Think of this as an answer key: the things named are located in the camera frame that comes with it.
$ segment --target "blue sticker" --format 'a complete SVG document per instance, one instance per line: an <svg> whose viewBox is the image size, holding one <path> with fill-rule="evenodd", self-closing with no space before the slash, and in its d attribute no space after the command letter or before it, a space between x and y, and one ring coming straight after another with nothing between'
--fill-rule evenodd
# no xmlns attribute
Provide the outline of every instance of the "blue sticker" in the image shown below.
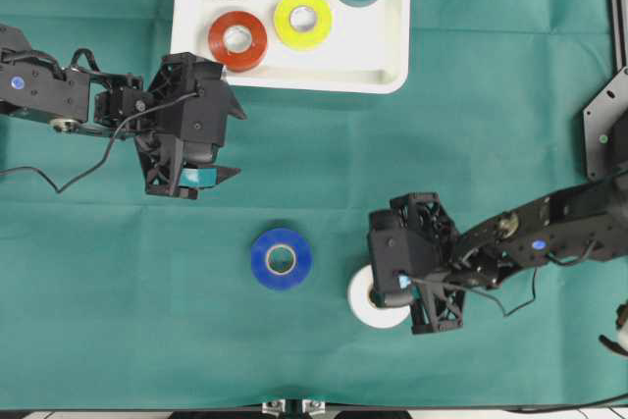
<svg viewBox="0 0 628 419"><path fill-rule="evenodd" d="M535 240L532 243L532 248L534 250L545 250L548 247L548 244L544 240Z"/></svg>
<svg viewBox="0 0 628 419"><path fill-rule="evenodd" d="M11 79L11 86L15 90L23 90L24 87L26 87L26 82L20 76L15 76L14 78Z"/></svg>

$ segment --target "table surface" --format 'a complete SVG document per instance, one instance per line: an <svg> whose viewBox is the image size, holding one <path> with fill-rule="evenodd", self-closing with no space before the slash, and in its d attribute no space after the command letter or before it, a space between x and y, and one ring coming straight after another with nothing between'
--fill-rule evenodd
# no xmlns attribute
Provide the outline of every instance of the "table surface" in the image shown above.
<svg viewBox="0 0 628 419"><path fill-rule="evenodd" d="M67 64L152 76L173 0L0 0L3 23ZM411 73L393 95L237 89L220 162L242 174L198 202L143 194L132 144L57 197L0 184L0 407L200 408L277 397L397 406L575 403L628 390L603 349L625 261L546 267L503 320L412 337L361 325L345 291L368 263L369 211L438 191L460 229L583 181L579 112L612 75L607 0L413 0ZM0 121L0 166L64 181L104 142ZM249 247L289 227L313 247L299 289L251 276ZM529 296L529 273L498 295Z"/></svg>

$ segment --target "wire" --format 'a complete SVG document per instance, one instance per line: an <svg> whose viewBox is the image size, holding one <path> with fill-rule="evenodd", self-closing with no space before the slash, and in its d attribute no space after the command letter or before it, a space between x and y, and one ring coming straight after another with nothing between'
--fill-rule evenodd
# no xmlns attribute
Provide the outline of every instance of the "wire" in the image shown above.
<svg viewBox="0 0 628 419"><path fill-rule="evenodd" d="M612 407L609 408L609 410L617 417L620 417L621 419L626 419L624 416L622 416L621 414L619 414L617 411L615 411Z"/></svg>
<svg viewBox="0 0 628 419"><path fill-rule="evenodd" d="M173 101L168 102L168 103L164 103L163 105L158 105L158 106L153 107L153 108L151 108L149 110L145 110L143 112L137 113L135 115L132 115L132 116L124 119L120 123L120 125L116 128L116 130L111 135L111 137L109 138L109 143L107 144L107 147L105 148L105 153L103 154L103 156L100 159L100 161L98 161L94 166L90 167L86 171L81 172L76 177L70 179L67 183L65 183L61 187L58 187L57 184L54 183L54 181L52 179L50 179L46 175L45 172L43 172L41 169L37 169L36 167L16 167L15 169L8 169L6 171L0 171L0 178L7 177L7 176L10 176L12 174L19 173L19 172L35 172L40 177L42 177L55 190L55 193L60 195L61 193L66 191L68 188L70 188L72 185L74 185L78 181L81 181L82 179L86 178L87 176L93 174L94 172L96 172L98 169L100 169L102 166L105 165L105 163L109 159L109 156L111 155L111 150L113 149L114 144L116 143L116 139L117 139L118 135L122 132L122 130L130 122L132 122L134 120L137 120L138 118L141 118L144 115L148 115L148 114L151 114L151 113L159 112L159 111L164 110L166 108L174 107L175 105L178 105L178 104L186 101L188 98L195 97L197 95L198 94L196 92L188 93L186 95L182 95L181 97L179 97L176 100L173 100Z"/></svg>
<svg viewBox="0 0 628 419"><path fill-rule="evenodd" d="M596 245L598 245L598 242L596 240L592 240L591 242L589 242L589 245L587 245L587 248L585 249L583 254L577 259L572 260L570 262L563 262L551 254L548 254L546 257L550 262L553 262L554 264L560 267L573 267L574 265L578 265L584 262L585 260L587 260L593 253L594 249L596 248Z"/></svg>
<svg viewBox="0 0 628 419"><path fill-rule="evenodd" d="M427 285L427 286L439 285L447 289L462 290L462 291L467 291L470 293L477 294L495 303L501 310L501 314L503 314L503 317L508 318L512 316L514 313L516 313L517 311L519 311L520 309L523 309L526 306L531 305L537 300L537 273L538 272L539 272L538 268L534 269L534 274L532 276L532 298L530 298L528 301L524 303L521 303L519 306L515 307L514 309L511 309L510 311L506 311L506 308L504 308L503 304L501 303L499 298L497 298L496 296L492 296L491 294L484 293L483 291L479 291L478 289L475 289L475 288L468 288L468 287L463 287L461 285L448 284L445 282L431 282L431 281L427 281L423 279L415 279L415 278L410 278L410 280L419 285Z"/></svg>
<svg viewBox="0 0 628 419"><path fill-rule="evenodd" d="M100 72L100 68L98 67L98 63L96 63L96 57L94 56L94 53L87 48L81 48L75 51L75 54L72 56L72 61L70 62L71 68L75 68L79 65L79 60L81 56L85 57L85 59L87 60L87 64L92 71L96 73Z"/></svg>
<svg viewBox="0 0 628 419"><path fill-rule="evenodd" d="M2 56L3 61L22 61L24 59L38 59L40 61L47 61L52 66L52 73L57 79L63 79L64 74L59 62L50 56L48 53L44 53L43 51L37 51L36 49L31 49L28 51L21 51L19 53L10 53Z"/></svg>
<svg viewBox="0 0 628 419"><path fill-rule="evenodd" d="M614 404L617 401L621 401L622 399L627 399L627 398L628 398L628 393L624 393L618 396L601 399L599 401L587 402L584 404L575 404L572 406L540 407L537 409L513 409L513 410L509 410L508 412L513 412L515 414L546 414L548 412L573 411L575 409L587 409L590 407L607 406L609 404Z"/></svg>

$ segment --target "red tape roll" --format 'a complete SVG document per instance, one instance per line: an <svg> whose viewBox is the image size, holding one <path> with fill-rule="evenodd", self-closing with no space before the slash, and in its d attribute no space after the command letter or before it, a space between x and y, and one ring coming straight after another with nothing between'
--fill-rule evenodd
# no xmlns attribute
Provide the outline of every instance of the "red tape roll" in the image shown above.
<svg viewBox="0 0 628 419"><path fill-rule="evenodd" d="M243 52L230 51L225 33L233 26L243 26L251 34L251 45ZM246 12L229 12L209 28L209 49L219 63L234 73L249 71L262 62L268 50L268 35L262 23Z"/></svg>

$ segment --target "yellow tape roll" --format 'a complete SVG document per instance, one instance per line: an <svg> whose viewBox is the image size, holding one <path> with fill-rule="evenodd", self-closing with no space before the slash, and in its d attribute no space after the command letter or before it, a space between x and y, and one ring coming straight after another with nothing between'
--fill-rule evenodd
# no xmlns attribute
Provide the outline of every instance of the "yellow tape roll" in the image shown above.
<svg viewBox="0 0 628 419"><path fill-rule="evenodd" d="M299 9L316 14L313 27L297 29L292 17ZM282 0L275 10L275 30L283 44L297 51L307 51L323 43L332 32L334 16L325 0Z"/></svg>

